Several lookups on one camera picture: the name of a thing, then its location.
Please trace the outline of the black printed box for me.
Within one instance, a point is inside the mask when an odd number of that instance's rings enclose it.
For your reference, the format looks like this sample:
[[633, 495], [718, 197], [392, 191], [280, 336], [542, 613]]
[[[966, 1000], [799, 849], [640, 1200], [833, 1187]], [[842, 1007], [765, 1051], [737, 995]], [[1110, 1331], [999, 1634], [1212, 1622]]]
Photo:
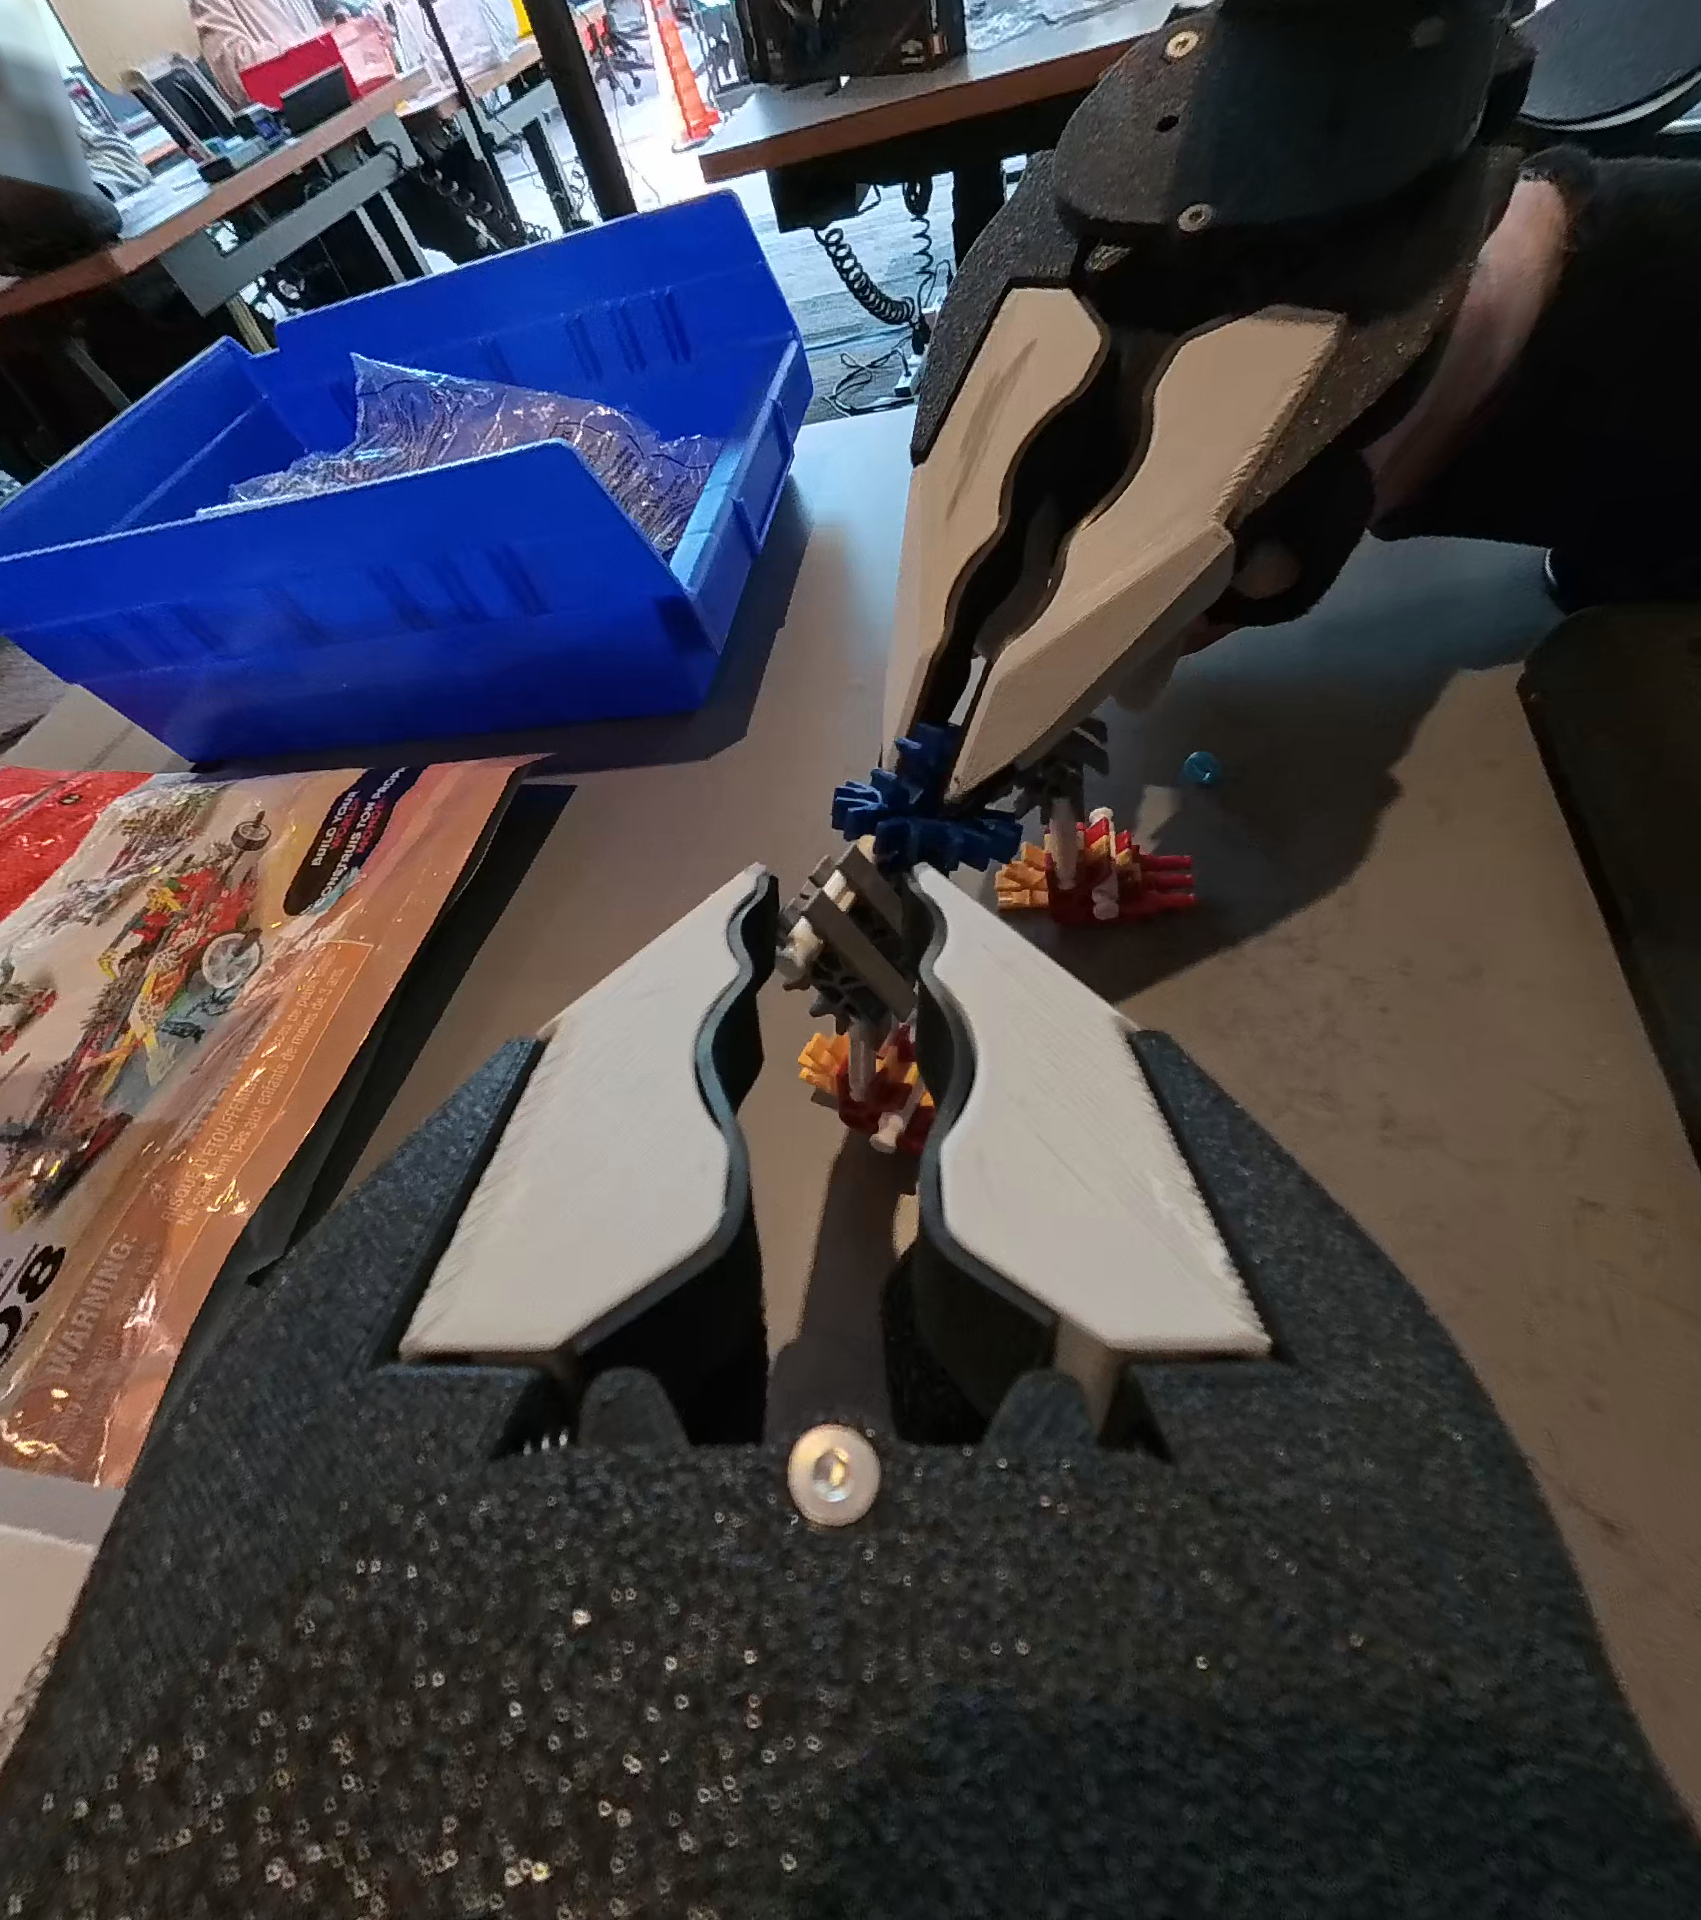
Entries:
[[928, 71], [966, 52], [960, 2], [735, 2], [755, 84]]

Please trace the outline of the red box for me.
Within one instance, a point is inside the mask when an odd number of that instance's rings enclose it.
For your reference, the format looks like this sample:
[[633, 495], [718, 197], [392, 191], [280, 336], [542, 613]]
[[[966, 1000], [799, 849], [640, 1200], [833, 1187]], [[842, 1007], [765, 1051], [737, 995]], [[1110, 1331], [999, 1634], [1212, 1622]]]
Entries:
[[290, 43], [284, 52], [255, 60], [239, 69], [246, 98], [277, 113], [287, 111], [290, 94], [317, 87], [315, 100], [332, 94], [347, 102], [364, 98], [398, 77], [398, 68], [383, 36], [364, 21], [340, 21], [310, 37]]

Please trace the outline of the dark round bag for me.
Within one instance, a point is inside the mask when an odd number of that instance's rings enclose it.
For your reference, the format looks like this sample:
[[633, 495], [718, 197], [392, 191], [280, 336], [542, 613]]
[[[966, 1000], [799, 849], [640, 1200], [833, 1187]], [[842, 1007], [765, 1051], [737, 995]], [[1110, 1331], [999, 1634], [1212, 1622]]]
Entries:
[[0, 276], [45, 276], [122, 238], [115, 201], [94, 187], [66, 190], [0, 173]]

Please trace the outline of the blue plastic bin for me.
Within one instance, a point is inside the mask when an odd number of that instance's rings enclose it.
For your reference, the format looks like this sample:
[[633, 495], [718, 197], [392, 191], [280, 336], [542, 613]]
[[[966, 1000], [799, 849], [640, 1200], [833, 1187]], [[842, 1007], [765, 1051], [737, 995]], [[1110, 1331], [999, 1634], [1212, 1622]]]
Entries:
[[[0, 506], [0, 636], [188, 760], [699, 707], [813, 395], [727, 190], [218, 342]], [[229, 508], [345, 445], [354, 360], [715, 440], [661, 551], [564, 444]]]

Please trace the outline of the printed toy set bag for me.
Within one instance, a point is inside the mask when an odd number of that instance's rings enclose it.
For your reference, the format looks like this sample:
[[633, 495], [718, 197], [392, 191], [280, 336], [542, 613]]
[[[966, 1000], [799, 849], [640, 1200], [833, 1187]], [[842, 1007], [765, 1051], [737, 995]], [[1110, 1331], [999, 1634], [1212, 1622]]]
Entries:
[[522, 780], [0, 767], [0, 1465], [121, 1486]]

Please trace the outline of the blue snowflake toy connector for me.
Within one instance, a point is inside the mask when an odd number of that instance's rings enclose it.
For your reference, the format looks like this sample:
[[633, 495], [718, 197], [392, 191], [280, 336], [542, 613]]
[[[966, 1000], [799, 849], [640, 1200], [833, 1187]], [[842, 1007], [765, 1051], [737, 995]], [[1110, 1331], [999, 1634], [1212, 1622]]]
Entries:
[[866, 857], [880, 872], [910, 872], [919, 864], [947, 875], [959, 868], [986, 872], [1020, 849], [1016, 816], [948, 800], [959, 737], [952, 723], [919, 721], [895, 739], [893, 765], [835, 788], [833, 827], [853, 843], [870, 839]]

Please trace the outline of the person's right hand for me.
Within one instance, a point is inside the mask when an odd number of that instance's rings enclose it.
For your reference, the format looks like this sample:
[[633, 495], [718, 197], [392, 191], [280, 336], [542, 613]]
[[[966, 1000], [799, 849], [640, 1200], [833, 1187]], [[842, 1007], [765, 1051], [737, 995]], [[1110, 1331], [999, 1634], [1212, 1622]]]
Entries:
[[1520, 172], [1477, 255], [1435, 370], [1402, 417], [1365, 449], [1373, 533], [1386, 536], [1485, 425], [1560, 290], [1574, 214], [1556, 176], [1536, 168]]

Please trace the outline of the person's right forearm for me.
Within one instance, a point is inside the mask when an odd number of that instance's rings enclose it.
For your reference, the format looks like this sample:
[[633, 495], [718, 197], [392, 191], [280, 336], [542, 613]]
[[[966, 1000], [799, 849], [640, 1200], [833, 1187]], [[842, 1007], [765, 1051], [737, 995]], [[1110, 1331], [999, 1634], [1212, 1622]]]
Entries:
[[1552, 148], [1574, 240], [1518, 374], [1382, 540], [1543, 548], [1572, 606], [1701, 601], [1701, 157]]

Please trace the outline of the wooden desk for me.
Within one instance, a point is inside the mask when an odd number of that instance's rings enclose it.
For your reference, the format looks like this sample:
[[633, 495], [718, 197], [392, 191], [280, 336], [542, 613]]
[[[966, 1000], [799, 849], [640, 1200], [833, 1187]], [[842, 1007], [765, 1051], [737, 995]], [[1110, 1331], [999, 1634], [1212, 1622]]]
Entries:
[[787, 232], [849, 219], [870, 187], [952, 180], [959, 248], [1004, 199], [1003, 164], [1052, 148], [1102, 73], [1173, 5], [1007, 4], [968, 52], [904, 73], [758, 87], [700, 150], [706, 183], [765, 178]]

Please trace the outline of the grey and red toy model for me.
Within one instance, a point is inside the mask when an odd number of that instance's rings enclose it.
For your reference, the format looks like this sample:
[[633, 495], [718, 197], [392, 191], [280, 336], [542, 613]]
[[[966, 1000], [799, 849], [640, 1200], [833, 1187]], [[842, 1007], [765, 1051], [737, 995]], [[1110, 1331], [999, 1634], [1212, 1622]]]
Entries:
[[[1036, 765], [957, 800], [1019, 818], [1020, 849], [985, 872], [1000, 911], [1102, 927], [1199, 904], [1191, 853], [1152, 852], [1109, 808], [1085, 803], [1087, 774], [1104, 767], [1106, 732], [1091, 720]], [[866, 852], [868, 837], [845, 839], [839, 855], [816, 864], [782, 910], [774, 972], [789, 991], [810, 998], [816, 1029], [799, 1058], [807, 1087], [872, 1148], [917, 1154], [934, 1098], [915, 1046], [919, 948], [904, 904], [912, 870], [880, 872]]]

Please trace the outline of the black steel column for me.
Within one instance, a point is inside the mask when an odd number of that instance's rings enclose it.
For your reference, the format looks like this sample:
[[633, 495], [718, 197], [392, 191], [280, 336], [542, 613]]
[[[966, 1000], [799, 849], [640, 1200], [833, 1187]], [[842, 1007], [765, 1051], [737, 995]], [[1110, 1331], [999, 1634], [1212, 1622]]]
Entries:
[[539, 60], [572, 133], [575, 153], [599, 218], [612, 221], [633, 215], [637, 212], [635, 195], [583, 50], [572, 4], [529, 0], [525, 9]]

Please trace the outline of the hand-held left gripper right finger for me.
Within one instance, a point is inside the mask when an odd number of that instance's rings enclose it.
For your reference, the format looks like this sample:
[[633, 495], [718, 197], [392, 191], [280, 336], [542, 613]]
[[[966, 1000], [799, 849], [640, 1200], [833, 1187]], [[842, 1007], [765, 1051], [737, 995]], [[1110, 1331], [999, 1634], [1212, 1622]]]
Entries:
[[1139, 1369], [1261, 1365], [1275, 1336], [1168, 1102], [1167, 1041], [926, 865], [917, 1061], [933, 1121], [887, 1286], [887, 1388], [919, 1444], [985, 1435], [1022, 1379], [1066, 1379], [1123, 1438]]

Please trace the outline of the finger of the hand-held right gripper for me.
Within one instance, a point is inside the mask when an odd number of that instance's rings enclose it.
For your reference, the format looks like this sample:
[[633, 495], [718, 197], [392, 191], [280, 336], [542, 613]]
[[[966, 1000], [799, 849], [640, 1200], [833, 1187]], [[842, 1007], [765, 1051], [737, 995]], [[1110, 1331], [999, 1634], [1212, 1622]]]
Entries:
[[1226, 516], [1343, 344], [1339, 313], [1270, 305], [1179, 346], [1151, 393], [1137, 474], [1062, 550], [1048, 601], [999, 649], [948, 780], [963, 802], [1052, 747], [1151, 626], [1228, 583]]
[[[959, 601], [1010, 528], [1014, 477], [1035, 477], [1030, 444], [1061, 419], [1102, 367], [1102, 324], [1064, 288], [1014, 288], [950, 400], [928, 453], [912, 467], [885, 682], [893, 742], [930, 715], [933, 677], [971, 657]], [[963, 751], [1046, 751], [1091, 706], [1091, 688], [1137, 633], [1137, 557], [1121, 513], [1076, 528], [1039, 582], [1048, 601], [1010, 621], [959, 730]]]

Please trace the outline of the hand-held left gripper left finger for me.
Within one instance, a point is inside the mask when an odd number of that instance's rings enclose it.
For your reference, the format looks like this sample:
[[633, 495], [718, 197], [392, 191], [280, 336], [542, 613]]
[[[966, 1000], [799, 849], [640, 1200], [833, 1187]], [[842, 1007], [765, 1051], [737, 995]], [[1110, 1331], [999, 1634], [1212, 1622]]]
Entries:
[[742, 1098], [777, 879], [722, 882], [535, 1037], [516, 1104], [401, 1338], [411, 1363], [526, 1363], [575, 1404], [651, 1374], [687, 1435], [755, 1444], [766, 1309]]

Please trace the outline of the clear plastic bag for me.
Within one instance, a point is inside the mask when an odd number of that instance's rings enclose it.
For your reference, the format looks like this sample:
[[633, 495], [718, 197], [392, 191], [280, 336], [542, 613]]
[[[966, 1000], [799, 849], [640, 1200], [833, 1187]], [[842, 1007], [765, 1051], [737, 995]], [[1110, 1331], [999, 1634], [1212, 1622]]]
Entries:
[[539, 445], [570, 448], [651, 544], [669, 556], [683, 538], [722, 444], [664, 437], [601, 400], [511, 381], [465, 378], [354, 352], [354, 435], [308, 451], [280, 471], [233, 483], [197, 517], [319, 498], [434, 467]]

